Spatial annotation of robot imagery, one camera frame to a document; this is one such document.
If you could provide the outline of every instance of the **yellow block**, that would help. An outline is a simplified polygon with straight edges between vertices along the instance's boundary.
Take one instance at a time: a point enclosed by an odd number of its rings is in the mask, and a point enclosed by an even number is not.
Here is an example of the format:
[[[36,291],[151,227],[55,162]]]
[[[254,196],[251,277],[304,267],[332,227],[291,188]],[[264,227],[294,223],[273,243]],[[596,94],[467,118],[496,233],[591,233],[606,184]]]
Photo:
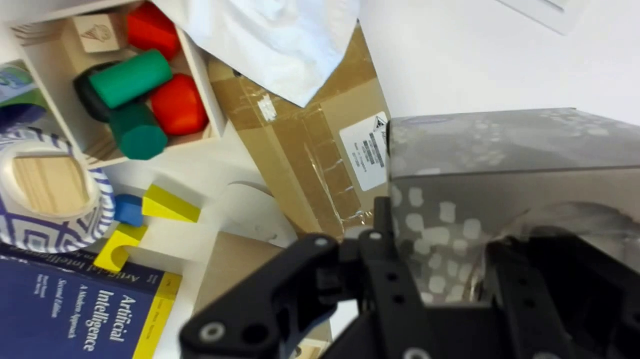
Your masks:
[[[143,198],[143,214],[149,218],[196,223],[201,218],[201,208],[185,202],[161,186],[152,186]]]
[[[129,259],[127,247],[139,247],[146,229],[149,225],[133,227],[133,225],[120,223],[115,229],[115,233],[108,237],[99,257],[95,259],[95,267],[101,267],[111,273],[120,273]]]

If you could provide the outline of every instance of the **plate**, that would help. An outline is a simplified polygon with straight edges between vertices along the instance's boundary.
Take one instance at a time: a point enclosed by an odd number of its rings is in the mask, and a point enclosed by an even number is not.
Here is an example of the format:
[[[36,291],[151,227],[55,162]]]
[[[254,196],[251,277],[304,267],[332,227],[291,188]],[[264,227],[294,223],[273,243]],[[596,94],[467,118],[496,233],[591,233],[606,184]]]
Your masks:
[[[43,218],[28,210],[13,174],[18,154],[83,154],[66,140],[38,130],[0,134],[0,241],[38,253],[79,251],[105,239],[115,223],[115,188],[103,170],[84,170],[89,206],[71,218]]]

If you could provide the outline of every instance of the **bolt hole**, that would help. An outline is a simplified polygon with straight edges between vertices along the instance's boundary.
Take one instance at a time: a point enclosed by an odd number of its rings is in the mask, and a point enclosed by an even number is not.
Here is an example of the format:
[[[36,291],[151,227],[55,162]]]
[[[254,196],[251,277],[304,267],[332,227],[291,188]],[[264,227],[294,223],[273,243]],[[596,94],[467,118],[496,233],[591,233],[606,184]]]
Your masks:
[[[220,341],[224,337],[224,325],[223,323],[209,323],[201,329],[201,339],[204,343],[215,343]]]
[[[411,347],[405,351],[402,359],[430,359],[430,355],[418,347]]]
[[[405,295],[394,295],[394,303],[402,305],[405,303]]]
[[[326,247],[326,245],[328,245],[328,239],[326,239],[326,237],[316,237],[316,245],[319,245],[319,247]]]
[[[536,307],[536,301],[528,297],[528,299],[525,299],[525,305],[530,307],[530,309],[534,309],[534,307]]]
[[[242,331],[242,339],[252,345],[262,343],[267,337],[268,337],[268,329],[264,325],[248,325]]]

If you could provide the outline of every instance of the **white paper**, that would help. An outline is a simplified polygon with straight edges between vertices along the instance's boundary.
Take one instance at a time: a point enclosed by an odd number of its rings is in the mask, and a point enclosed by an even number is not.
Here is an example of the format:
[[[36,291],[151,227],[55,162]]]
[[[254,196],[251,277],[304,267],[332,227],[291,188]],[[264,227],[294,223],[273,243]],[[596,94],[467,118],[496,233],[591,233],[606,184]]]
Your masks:
[[[340,64],[360,0],[155,0],[201,48],[306,106]]]
[[[501,0],[517,12],[548,26],[554,32],[568,34],[591,0]]]
[[[387,114],[381,112],[340,130],[342,146],[363,192],[387,182],[387,122]]]

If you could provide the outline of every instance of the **book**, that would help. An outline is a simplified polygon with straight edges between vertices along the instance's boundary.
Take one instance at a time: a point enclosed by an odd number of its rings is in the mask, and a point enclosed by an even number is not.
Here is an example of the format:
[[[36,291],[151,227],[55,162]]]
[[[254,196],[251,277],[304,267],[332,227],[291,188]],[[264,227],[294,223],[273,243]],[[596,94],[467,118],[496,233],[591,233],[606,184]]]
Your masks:
[[[111,275],[95,257],[0,245],[0,359],[155,355],[181,275],[137,263]]]

